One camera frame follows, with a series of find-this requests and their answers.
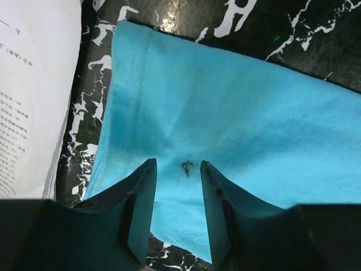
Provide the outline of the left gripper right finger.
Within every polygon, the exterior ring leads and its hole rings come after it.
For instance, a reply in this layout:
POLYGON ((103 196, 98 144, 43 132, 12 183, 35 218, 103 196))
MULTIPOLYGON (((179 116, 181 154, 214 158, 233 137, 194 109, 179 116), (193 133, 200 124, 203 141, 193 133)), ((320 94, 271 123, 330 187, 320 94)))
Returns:
POLYGON ((214 270, 359 270, 360 205, 276 207, 200 166, 214 270))

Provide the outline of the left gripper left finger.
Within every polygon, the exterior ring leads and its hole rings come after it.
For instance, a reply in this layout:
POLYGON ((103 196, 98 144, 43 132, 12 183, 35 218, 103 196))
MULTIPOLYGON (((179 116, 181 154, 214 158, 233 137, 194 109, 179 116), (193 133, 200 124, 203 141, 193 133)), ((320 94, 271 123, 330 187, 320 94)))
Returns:
POLYGON ((72 208, 52 200, 1 200, 1 269, 143 269, 156 180, 157 161, 148 159, 72 208))

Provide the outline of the turquoise t-shirt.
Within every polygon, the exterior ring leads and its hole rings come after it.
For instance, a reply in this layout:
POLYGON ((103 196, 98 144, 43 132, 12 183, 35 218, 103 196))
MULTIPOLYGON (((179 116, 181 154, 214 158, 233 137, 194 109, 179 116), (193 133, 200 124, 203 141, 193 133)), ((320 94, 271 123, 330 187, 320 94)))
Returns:
POLYGON ((90 198, 157 160, 151 233, 211 260, 200 164, 278 207, 360 202, 360 95, 121 21, 90 198))

